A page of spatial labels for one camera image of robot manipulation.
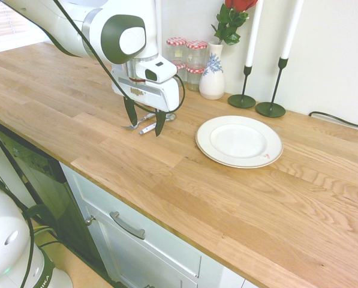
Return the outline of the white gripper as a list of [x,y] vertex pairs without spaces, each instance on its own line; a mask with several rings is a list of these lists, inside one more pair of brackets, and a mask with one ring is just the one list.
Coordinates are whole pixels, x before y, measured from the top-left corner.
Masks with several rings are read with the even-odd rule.
[[179,105],[179,85],[177,81],[171,78],[163,83],[149,81],[136,83],[125,74],[123,66],[111,65],[111,74],[129,96],[124,97],[124,105],[131,124],[136,125],[138,121],[134,101],[156,108],[155,135],[159,136],[166,121],[166,112],[175,110]]

